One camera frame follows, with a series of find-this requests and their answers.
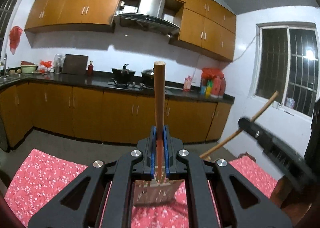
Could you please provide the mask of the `wooden chopstick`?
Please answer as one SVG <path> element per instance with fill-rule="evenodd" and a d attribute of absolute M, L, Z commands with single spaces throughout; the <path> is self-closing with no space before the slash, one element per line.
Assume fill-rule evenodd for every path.
<path fill-rule="evenodd" d="M 263 114 L 271 106 L 271 104 L 276 100 L 278 95 L 279 95 L 279 92 L 275 91 L 274 94 L 271 96 L 271 98 L 267 101 L 267 103 L 250 119 L 250 122 L 254 122 L 258 117 L 260 117 L 261 114 Z M 237 137 L 241 132 L 242 132 L 242 129 L 238 129 L 236 132 L 228 136 L 225 140 L 219 142 L 217 145 L 215 145 L 211 149 L 202 153 L 200 155 L 200 158 L 201 159 L 207 158 L 211 153 L 217 151 L 218 149 L 223 147 L 225 144 L 229 143 L 229 141 Z"/>
<path fill-rule="evenodd" d="M 162 180 L 163 167 L 163 127 L 165 109 L 165 62 L 154 62 L 154 92 L 155 92 L 155 117 L 156 117 L 156 159 L 157 178 Z"/>

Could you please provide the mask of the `white cup on windowsill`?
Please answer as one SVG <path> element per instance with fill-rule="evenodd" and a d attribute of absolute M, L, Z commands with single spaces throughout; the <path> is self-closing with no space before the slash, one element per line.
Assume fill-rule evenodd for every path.
<path fill-rule="evenodd" d="M 279 103 L 277 101 L 274 101 L 272 103 L 272 107 L 277 109 L 279 107 Z"/>

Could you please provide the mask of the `beige perforated utensil holder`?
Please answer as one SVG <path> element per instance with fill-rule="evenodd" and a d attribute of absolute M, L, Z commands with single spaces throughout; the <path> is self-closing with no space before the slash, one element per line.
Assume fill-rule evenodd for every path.
<path fill-rule="evenodd" d="M 183 180 L 169 180 L 162 167 L 162 176 L 155 177 L 151 181 L 136 180 L 133 185 L 133 206 L 160 206 L 173 201 Z"/>

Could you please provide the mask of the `right barred window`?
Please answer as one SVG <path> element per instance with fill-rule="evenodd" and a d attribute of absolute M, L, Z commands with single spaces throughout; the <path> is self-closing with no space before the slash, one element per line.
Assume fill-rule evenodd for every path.
<path fill-rule="evenodd" d="M 312 117 L 319 90 L 319 41 L 315 27 L 268 25 L 259 28 L 254 95 Z"/>

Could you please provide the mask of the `red oil bottles group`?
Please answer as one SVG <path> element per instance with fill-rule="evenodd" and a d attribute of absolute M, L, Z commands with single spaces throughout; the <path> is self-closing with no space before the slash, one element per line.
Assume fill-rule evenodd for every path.
<path fill-rule="evenodd" d="M 202 69 L 201 94 L 205 97 L 223 98 L 226 89 L 226 79 L 223 72 L 218 68 Z"/>

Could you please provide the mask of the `pink bottle on counter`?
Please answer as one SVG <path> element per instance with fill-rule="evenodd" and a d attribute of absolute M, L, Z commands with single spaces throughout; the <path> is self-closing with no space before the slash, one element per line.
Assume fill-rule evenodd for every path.
<path fill-rule="evenodd" d="M 184 80 L 184 85 L 183 85 L 183 91 L 189 92 L 191 90 L 191 84 L 192 84 L 193 78 L 191 76 L 188 76 Z"/>

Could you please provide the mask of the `small red bottle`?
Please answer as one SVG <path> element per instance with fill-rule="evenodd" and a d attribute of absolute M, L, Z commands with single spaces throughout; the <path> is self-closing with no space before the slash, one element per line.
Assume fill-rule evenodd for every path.
<path fill-rule="evenodd" d="M 88 69 L 87 69 L 87 75 L 88 76 L 91 76 L 92 75 L 92 73 L 93 73 L 93 61 L 91 60 L 90 62 L 89 62 L 89 65 L 88 65 Z"/>

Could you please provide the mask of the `black wok left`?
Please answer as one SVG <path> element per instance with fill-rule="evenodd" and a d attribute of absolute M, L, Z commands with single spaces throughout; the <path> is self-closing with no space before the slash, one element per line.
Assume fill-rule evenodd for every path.
<path fill-rule="evenodd" d="M 127 68 L 128 64 L 124 64 L 121 69 L 112 68 L 112 73 L 114 76 L 114 83 L 120 85 L 128 85 L 132 82 L 132 78 L 135 75 L 135 71 L 129 70 Z"/>

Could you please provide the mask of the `red bag on counter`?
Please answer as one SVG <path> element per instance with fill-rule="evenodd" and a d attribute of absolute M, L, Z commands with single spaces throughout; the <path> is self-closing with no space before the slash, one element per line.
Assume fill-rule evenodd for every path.
<path fill-rule="evenodd" d="M 52 69 L 53 69 L 53 62 L 51 60 L 46 61 L 46 62 L 42 60 L 42 61 L 40 61 L 39 65 L 37 67 L 37 71 L 39 73 L 43 73 L 43 74 L 51 72 Z"/>

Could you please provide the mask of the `black lidded wok right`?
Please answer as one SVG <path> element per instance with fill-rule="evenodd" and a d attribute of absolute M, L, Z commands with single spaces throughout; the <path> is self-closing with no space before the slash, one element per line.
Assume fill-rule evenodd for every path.
<path fill-rule="evenodd" d="M 154 69 L 146 69 L 141 72 L 142 82 L 149 88 L 154 87 Z"/>

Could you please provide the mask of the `green basin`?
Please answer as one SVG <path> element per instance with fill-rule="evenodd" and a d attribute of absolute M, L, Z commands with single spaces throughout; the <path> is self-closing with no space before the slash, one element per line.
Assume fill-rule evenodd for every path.
<path fill-rule="evenodd" d="M 25 60 L 21 61 L 21 72 L 25 74 L 33 73 L 37 69 L 37 65 L 32 62 L 27 62 Z"/>

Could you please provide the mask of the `red hanging plastic bag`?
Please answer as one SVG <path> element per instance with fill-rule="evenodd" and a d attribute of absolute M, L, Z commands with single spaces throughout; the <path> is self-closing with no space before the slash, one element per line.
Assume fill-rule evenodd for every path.
<path fill-rule="evenodd" d="M 9 47 L 10 52 L 14 55 L 16 49 L 20 43 L 20 38 L 23 33 L 23 30 L 19 26 L 14 26 L 9 33 Z"/>

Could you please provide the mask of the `steel range hood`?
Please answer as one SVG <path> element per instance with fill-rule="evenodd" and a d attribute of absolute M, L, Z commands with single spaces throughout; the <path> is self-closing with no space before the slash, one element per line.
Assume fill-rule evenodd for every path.
<path fill-rule="evenodd" d="M 178 0 L 120 0 L 117 23 L 169 38 L 180 31 L 184 3 Z"/>

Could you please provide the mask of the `left barred window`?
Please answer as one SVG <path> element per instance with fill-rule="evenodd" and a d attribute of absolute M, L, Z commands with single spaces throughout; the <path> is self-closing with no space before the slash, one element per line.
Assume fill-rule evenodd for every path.
<path fill-rule="evenodd" d="M 9 43 L 9 32 L 22 0 L 1 0 L 1 56 Z"/>

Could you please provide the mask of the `upper wooden wall cabinets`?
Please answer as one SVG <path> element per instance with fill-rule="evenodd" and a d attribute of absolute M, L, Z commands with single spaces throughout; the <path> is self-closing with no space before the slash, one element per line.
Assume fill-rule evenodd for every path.
<path fill-rule="evenodd" d="M 214 0 L 35 0 L 25 30 L 113 32 L 117 25 L 216 60 L 234 58 L 236 16 Z"/>

